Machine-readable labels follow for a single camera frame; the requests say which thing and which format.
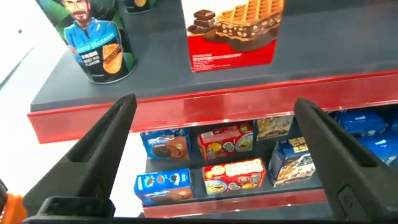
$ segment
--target cookie box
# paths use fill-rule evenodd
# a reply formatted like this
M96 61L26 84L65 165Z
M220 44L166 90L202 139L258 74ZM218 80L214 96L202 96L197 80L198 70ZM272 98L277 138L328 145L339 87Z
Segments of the cookie box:
M373 136L386 130L383 118L373 111L349 111L337 113L336 121L354 137Z
M182 0L192 71L271 63L284 2Z
M315 172L304 137L277 142L268 165L275 186L309 179Z
M251 151L253 130L249 123L238 123L198 135L198 144L205 160Z
M189 159L188 128L141 133L142 142L151 159Z
M358 138L358 141L387 165L392 164L398 156L398 135L396 133Z
M293 123L294 116L279 116L255 120L257 141L285 136Z
M203 168L207 194L261 187L266 169L260 158Z
M158 205L193 198L188 168L138 175L134 192L143 205Z

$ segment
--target green can label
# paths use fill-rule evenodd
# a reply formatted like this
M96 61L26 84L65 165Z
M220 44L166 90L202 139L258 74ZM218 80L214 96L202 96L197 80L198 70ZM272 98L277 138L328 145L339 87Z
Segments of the green can label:
M129 75L136 61L116 0L37 0L75 60L95 83Z

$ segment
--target store shelf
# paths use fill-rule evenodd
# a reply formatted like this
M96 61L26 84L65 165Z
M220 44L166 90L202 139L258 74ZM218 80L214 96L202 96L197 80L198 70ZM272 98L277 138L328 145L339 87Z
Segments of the store shelf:
M158 159L148 159L146 173L148 172L158 172L163 170L174 170L182 168L190 168L192 189L194 198L188 200L182 200L180 202L167 203L162 206L152 206L144 207L144 213L147 217L180 217L193 214L209 214L218 212L230 212L235 210L247 210L255 208L265 208L265 204L254 203L261 197L269 197L268 199L271 204L266 207L273 207L275 204L278 206L284 206L287 204L291 205L301 205L307 203L315 202L326 202L325 197L320 198L305 198L304 195L308 192L317 192L318 196L323 193L322 185L318 179L317 174L314 174L311 178L307 180L300 180L292 182L285 185L280 185L273 187L269 176L265 179L262 187L256 189L245 189L245 190L235 190L232 192L227 192L223 194L208 195L206 193L205 184L203 181L202 167L210 166L215 164L222 164L226 162L236 162L243 161L246 159L254 159L260 157L264 165L267 167L271 154L275 148L277 141L296 138L301 136L299 126L296 122L293 123L292 128L287 136L281 136L278 138L272 138L264 141L255 142L254 148L251 152L241 152L234 156L222 157L217 159L212 159L209 161L204 161L199 147L197 145L197 135L200 133L207 132L213 128L218 128L223 124L218 124L215 126L203 126L192 128L190 133L191 140L191 159L188 160L158 160ZM244 203L236 204L236 200L244 200ZM208 210L208 208L216 207L216 210Z
M253 209L206 215L192 215L183 218L211 218L229 220L334 220L329 203L283 206L267 209Z
M66 52L29 119L45 143L80 138L132 92L132 131L287 114L299 96L326 110L395 103L396 10L395 1L287 0L271 65L192 73L180 1L159 1L148 13L123 15L134 74L95 85Z

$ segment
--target red box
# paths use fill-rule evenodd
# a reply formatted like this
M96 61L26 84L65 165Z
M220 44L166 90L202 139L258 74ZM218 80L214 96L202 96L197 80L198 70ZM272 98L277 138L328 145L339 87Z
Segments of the red box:
M251 151L253 130L247 122L214 129L199 134L198 144L205 160Z
M272 62L284 0L182 0L191 69Z
M265 176L260 158L203 168L207 194L261 187Z

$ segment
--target cardboard box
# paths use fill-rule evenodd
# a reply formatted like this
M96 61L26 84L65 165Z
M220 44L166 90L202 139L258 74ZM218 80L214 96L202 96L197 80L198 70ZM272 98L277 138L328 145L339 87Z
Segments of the cardboard box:
M143 205L158 205L193 198L188 168L138 175L134 192Z
M191 68L269 64L284 0L182 0Z
M280 116L256 120L257 140L285 136L293 123L294 116Z
M247 122L214 129L199 134L198 144L204 160L251 151L253 130Z
M140 133L150 159L189 159L189 129L177 128Z
M203 168L207 194L261 187L265 176L260 158Z
M275 186L309 179L315 172L304 137L278 142L268 165Z

